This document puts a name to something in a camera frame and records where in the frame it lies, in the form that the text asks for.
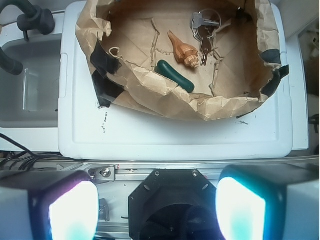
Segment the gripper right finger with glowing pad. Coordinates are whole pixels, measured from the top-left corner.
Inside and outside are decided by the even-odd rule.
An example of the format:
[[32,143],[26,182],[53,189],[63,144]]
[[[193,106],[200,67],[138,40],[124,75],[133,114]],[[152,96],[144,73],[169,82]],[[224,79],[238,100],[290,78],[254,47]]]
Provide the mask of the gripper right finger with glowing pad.
[[319,166],[228,165],[220,174],[215,208],[227,240],[318,240]]

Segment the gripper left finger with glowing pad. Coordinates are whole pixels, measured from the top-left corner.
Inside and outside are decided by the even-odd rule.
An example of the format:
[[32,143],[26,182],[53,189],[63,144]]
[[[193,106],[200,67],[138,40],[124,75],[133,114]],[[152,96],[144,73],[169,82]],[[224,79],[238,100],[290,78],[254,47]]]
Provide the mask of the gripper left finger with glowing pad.
[[99,193],[88,173],[1,171],[2,240],[92,240]]

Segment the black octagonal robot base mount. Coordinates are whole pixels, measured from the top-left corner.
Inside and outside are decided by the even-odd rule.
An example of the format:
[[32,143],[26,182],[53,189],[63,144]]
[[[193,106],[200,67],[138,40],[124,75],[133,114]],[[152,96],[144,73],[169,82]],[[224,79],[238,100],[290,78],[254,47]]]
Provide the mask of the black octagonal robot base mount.
[[133,240],[222,240],[216,187],[198,169],[156,169],[128,197]]

